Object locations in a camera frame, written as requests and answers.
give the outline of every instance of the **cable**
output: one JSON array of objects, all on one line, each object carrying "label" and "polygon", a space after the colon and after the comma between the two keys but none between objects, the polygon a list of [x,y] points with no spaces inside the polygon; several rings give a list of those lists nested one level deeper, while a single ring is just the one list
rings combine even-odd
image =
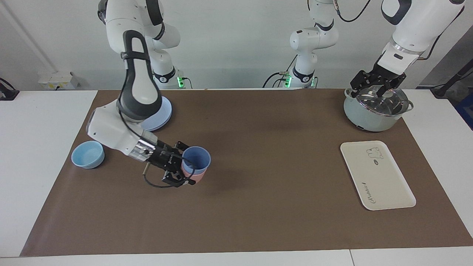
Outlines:
[{"label": "cable", "polygon": [[462,76],[462,78],[459,79],[458,81],[468,78],[468,76],[470,76],[472,73],[473,73],[473,71],[471,71],[470,73],[468,73],[468,74]]},{"label": "cable", "polygon": [[274,82],[274,84],[272,85],[272,88],[274,88],[274,86],[276,85],[276,82],[279,81],[279,83],[281,83],[281,81],[285,81],[285,80],[286,80],[286,79],[278,79],[278,80],[276,80],[276,81]]},{"label": "cable", "polygon": [[363,14],[363,12],[365,12],[365,9],[368,7],[368,5],[369,5],[370,2],[371,2],[371,0],[368,0],[368,2],[366,2],[365,7],[363,7],[363,9],[362,9],[361,12],[358,14],[358,16],[356,16],[354,19],[351,19],[351,20],[346,20],[346,19],[344,19],[344,18],[342,17],[342,14],[340,13],[340,8],[339,8],[339,6],[338,6],[338,1],[337,1],[337,0],[334,0],[334,1],[333,1],[333,5],[335,6],[335,10],[337,11],[337,14],[338,14],[338,16],[340,17],[340,19],[343,20],[344,22],[350,23],[350,22],[353,22],[353,21],[357,20],[357,19],[361,16],[361,14]]},{"label": "cable", "polygon": [[8,86],[10,86],[10,88],[12,88],[12,89],[15,90],[15,87],[13,87],[13,86],[10,84],[10,82],[8,82],[8,81],[6,81],[6,80],[4,80],[4,79],[2,79],[2,78],[0,78],[0,80],[3,81],[3,83],[5,83],[5,84],[7,84]]},{"label": "cable", "polygon": [[191,81],[191,79],[190,79],[190,78],[182,78],[182,79],[183,79],[183,80],[188,80],[188,81],[189,81],[189,83],[191,84],[191,89],[194,89],[194,88],[192,87],[192,81]]},{"label": "cable", "polygon": [[292,64],[293,64],[294,61],[296,60],[296,58],[297,58],[297,54],[296,54],[296,56],[294,56],[294,59],[292,59],[292,61],[291,61],[291,63],[289,64],[288,68],[286,69],[286,72],[289,71],[289,69],[291,68]]},{"label": "cable", "polygon": [[444,85],[446,85],[446,83],[440,84],[440,85],[437,85],[437,86],[430,87],[429,89],[435,89],[435,88],[438,88],[438,87],[441,87],[441,86],[444,86]]},{"label": "cable", "polygon": [[281,73],[276,72],[276,73],[272,74],[271,76],[269,76],[269,78],[264,82],[263,88],[266,87],[266,84],[268,84],[268,81],[269,81],[272,77],[277,76],[277,75],[281,75]]},{"label": "cable", "polygon": [[427,57],[419,57],[417,59],[417,61],[425,61],[427,59],[430,58],[430,56],[432,55],[432,52],[434,51],[434,48],[435,48],[435,45],[437,45],[437,42],[438,40],[440,39],[440,37],[442,36],[442,34],[447,30],[448,27],[450,27],[450,25],[452,25],[452,23],[463,13],[463,10],[465,10],[465,7],[462,8],[462,10],[460,10],[460,12],[458,13],[458,15],[452,20],[452,22],[450,22],[450,24],[448,24],[448,26],[445,28],[444,31],[442,31],[442,33],[437,36],[437,39],[435,39],[435,42],[432,44],[432,48],[430,49],[429,51],[429,54],[427,55]]},{"label": "cable", "polygon": [[[122,94],[123,94],[123,90],[120,92],[120,95],[119,95],[119,97],[118,97],[118,103],[119,103],[120,105],[122,104]],[[134,135],[136,135],[136,136],[137,136],[138,138],[140,138],[140,139],[144,139],[144,140],[145,140],[146,142],[148,142],[148,143],[152,143],[151,141],[145,139],[143,136],[140,136],[138,133],[136,133],[136,132],[126,123],[125,118],[123,117],[123,114],[122,114],[122,112],[121,112],[120,110],[118,110],[118,114],[120,115],[120,118],[122,119],[123,124],[126,126],[126,128],[127,128],[131,133],[133,133]],[[182,185],[182,184],[184,184],[186,181],[189,181],[189,179],[191,179],[191,177],[192,177],[192,176],[194,175],[194,173],[195,173],[195,166],[194,166],[194,164],[193,164],[190,160],[188,160],[188,159],[186,159],[186,158],[184,158],[184,157],[182,157],[182,156],[180,156],[180,155],[177,155],[177,154],[175,154],[175,153],[173,153],[173,152],[168,152],[168,151],[164,150],[163,148],[160,148],[160,149],[161,149],[161,150],[160,150],[159,152],[167,153],[168,155],[175,156],[175,157],[177,157],[177,158],[179,158],[179,159],[181,159],[181,160],[185,160],[185,161],[187,161],[188,163],[191,164],[191,166],[192,166],[192,173],[190,174],[190,176],[184,178],[184,179],[181,180],[179,183],[177,183],[177,185]],[[170,188],[170,187],[175,187],[175,186],[158,186],[158,185],[155,185],[155,184],[153,184],[153,183],[151,183],[151,182],[148,181],[148,179],[146,178],[146,173],[143,173],[143,177],[144,177],[144,179],[145,179],[145,182],[146,182],[148,185],[152,186],[152,187],[157,187],[157,188]]]},{"label": "cable", "polygon": [[315,89],[316,89],[317,85],[319,85],[319,77],[315,77],[314,79],[317,79],[317,83],[315,84]]},{"label": "cable", "polygon": [[443,32],[437,37],[437,39],[435,39],[435,42],[434,42],[434,44],[432,44],[432,48],[430,49],[430,52],[427,55],[427,57],[419,57],[417,59],[417,61],[424,61],[424,60],[427,60],[427,59],[430,58],[430,56],[432,55],[432,52],[434,51],[435,45],[437,44],[437,42],[440,39],[440,37],[442,36],[442,34],[443,34]]},{"label": "cable", "polygon": [[163,37],[165,31],[166,31],[166,27],[164,27],[164,22],[163,22],[161,23],[161,30],[159,31],[159,34],[153,39],[156,41],[159,41]]}]

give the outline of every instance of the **white wall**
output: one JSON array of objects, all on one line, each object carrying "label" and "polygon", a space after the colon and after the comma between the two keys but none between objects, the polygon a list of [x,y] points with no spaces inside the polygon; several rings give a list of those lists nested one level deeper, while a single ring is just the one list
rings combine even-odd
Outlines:
[{"label": "white wall", "polygon": [[19,90],[40,90],[38,71],[43,65],[0,13],[0,77]]},{"label": "white wall", "polygon": [[[0,1],[9,6],[58,70],[74,72],[85,89],[121,88],[123,62],[108,47],[105,26],[96,15],[98,0]],[[195,88],[262,86],[270,74],[285,70],[294,57],[289,46],[291,32],[313,26],[304,0],[162,1],[165,21],[182,36],[181,44],[169,52]],[[354,17],[364,3],[340,1],[343,15]],[[394,31],[382,17],[380,4],[381,0],[373,0],[354,23],[335,19],[340,31],[338,44],[317,51],[315,74],[320,77],[320,88],[346,88],[360,69],[371,70]],[[473,24],[472,18],[473,8],[467,7],[444,33],[431,59],[407,71],[403,88],[420,84]],[[3,45],[0,48],[2,53],[10,51]],[[35,61],[28,53],[20,56]]]}]

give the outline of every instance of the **table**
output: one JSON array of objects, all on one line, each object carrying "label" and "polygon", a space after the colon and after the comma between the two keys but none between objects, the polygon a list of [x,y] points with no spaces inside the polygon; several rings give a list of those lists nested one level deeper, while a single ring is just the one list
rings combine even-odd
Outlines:
[{"label": "table", "polygon": [[[95,97],[95,91],[61,91],[61,92],[22,92],[13,102],[1,103],[0,113],[8,114],[0,117],[1,139],[0,145],[0,257],[18,256],[28,234],[33,227],[37,215],[58,175],[72,142],[80,129],[82,121],[90,108]],[[473,133],[455,109],[447,100],[435,99],[426,90],[406,91],[409,99],[416,105],[416,110],[407,113],[404,119],[413,134],[416,142],[421,148],[424,156],[437,175],[453,206],[462,218],[470,234],[473,234],[473,211],[469,204],[473,202],[473,179],[469,178],[473,173],[473,165],[470,163],[473,155],[465,147],[473,147]],[[26,132],[29,128],[35,131],[23,133],[21,141],[15,141],[19,132]],[[448,142],[441,142],[445,137],[450,137]],[[29,151],[29,158],[35,160],[24,161],[22,158],[25,151]],[[337,265],[351,265],[353,256],[355,264],[365,265],[370,262],[367,258],[379,257],[385,262],[396,262],[401,259],[399,254],[412,254],[418,259],[437,257],[461,256],[462,261],[473,263],[472,249],[468,248],[429,248],[429,249],[397,249],[397,250],[342,250],[339,253],[333,251],[314,252],[278,252],[258,253],[268,265],[285,265],[283,259],[270,259],[290,257],[298,264],[323,263],[324,261],[336,261],[338,258],[345,260],[337,261]],[[236,253],[237,261],[242,264],[245,261],[256,261],[252,257],[254,253]],[[95,261],[104,259],[113,261],[120,258],[143,260],[146,258],[160,258],[165,262],[165,257],[174,257],[173,263],[186,258],[188,261],[196,262],[201,255],[110,255],[110,256],[74,256],[48,259],[49,264],[59,264],[67,259],[73,261]],[[234,261],[234,253],[208,254],[205,260],[212,258],[221,262]],[[34,258],[1,259],[0,265],[18,263],[32,263]],[[39,263],[44,259],[36,259],[33,263]]]}]

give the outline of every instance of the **brown tabletop cover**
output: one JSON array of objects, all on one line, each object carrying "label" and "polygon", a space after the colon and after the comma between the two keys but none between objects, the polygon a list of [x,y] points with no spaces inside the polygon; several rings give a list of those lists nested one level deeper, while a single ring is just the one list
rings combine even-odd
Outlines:
[{"label": "brown tabletop cover", "polygon": [[[98,92],[91,110],[118,94]],[[361,131],[343,112],[342,90],[163,95],[173,116],[156,134],[205,147],[212,164],[203,180],[152,188],[141,176],[144,163],[108,148],[93,170],[68,158],[22,256],[473,246],[404,121]],[[90,140],[87,120],[73,149]],[[362,206],[340,145],[371,140],[389,147],[415,207]],[[155,183],[162,175],[149,171]]]}]

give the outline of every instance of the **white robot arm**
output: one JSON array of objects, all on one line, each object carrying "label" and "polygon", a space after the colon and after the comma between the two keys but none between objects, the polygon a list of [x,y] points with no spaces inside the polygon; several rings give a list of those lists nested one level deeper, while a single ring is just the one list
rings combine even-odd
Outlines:
[{"label": "white robot arm", "polygon": [[[163,181],[170,185],[167,187],[193,185],[195,181],[185,177],[180,168],[184,158],[179,150],[188,146],[178,142],[171,147],[140,126],[161,108],[161,93],[152,66],[155,73],[174,69],[169,55],[159,48],[179,43],[175,28],[163,23],[161,10],[158,0],[100,2],[99,17],[106,24],[110,47],[125,62],[126,78],[118,99],[95,109],[86,130],[103,145],[164,169]],[[167,28],[168,37],[163,27]]]},{"label": "white robot arm", "polygon": [[296,66],[290,71],[289,87],[310,86],[314,78],[317,55],[314,50],[334,46],[338,41],[338,30],[334,27],[332,0],[311,0],[310,16],[315,26],[292,33],[291,48],[297,53]]},{"label": "white robot arm", "polygon": [[385,19],[396,31],[369,73],[360,71],[351,81],[352,97],[361,89],[383,85],[378,90],[397,88],[405,79],[404,71],[416,62],[434,40],[463,11],[464,0],[383,0]]}]

